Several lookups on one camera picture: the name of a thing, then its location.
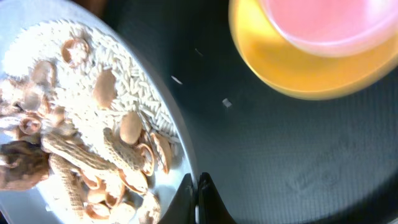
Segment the grey round plate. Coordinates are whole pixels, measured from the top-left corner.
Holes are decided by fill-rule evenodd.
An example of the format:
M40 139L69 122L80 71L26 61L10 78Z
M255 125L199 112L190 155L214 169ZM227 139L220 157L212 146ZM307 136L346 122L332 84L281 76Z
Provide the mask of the grey round plate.
M71 1L1 2L1 192L50 223L193 223L192 144L153 66Z

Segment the pink cup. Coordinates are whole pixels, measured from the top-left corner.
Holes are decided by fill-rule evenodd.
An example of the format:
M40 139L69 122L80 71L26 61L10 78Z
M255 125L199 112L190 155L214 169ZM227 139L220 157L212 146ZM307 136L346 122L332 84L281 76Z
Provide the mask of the pink cup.
M359 54L397 32L397 0L263 0L260 5L286 41L314 55Z

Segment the peanut shells and rice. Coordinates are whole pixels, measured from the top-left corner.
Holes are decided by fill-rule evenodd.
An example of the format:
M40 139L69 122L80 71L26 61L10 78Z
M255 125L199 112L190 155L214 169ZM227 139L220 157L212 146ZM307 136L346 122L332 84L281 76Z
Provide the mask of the peanut shells and rice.
M177 129L136 58L112 35L71 21L24 29L6 52L1 110L40 136L78 223L158 223L157 185L174 180Z

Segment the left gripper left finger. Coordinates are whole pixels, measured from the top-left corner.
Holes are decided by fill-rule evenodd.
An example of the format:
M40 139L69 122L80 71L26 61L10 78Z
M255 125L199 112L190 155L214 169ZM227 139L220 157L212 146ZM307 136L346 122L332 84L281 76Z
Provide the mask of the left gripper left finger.
M169 208L158 224L196 224L196 192L191 174L185 174Z

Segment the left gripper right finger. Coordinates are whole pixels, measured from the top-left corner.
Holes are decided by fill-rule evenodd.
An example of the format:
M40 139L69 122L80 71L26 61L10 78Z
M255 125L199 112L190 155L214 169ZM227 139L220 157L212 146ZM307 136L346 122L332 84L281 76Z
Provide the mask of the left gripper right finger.
M207 172L198 181L198 211L199 224L236 224Z

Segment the yellow bowl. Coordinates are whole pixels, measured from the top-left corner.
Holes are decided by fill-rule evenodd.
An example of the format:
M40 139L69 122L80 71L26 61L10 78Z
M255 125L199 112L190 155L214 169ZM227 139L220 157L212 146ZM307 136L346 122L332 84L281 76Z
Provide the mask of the yellow bowl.
M397 67L397 36L367 52L326 58L288 43L257 1L230 1L229 28L241 58L274 90L303 100L350 95L378 82Z

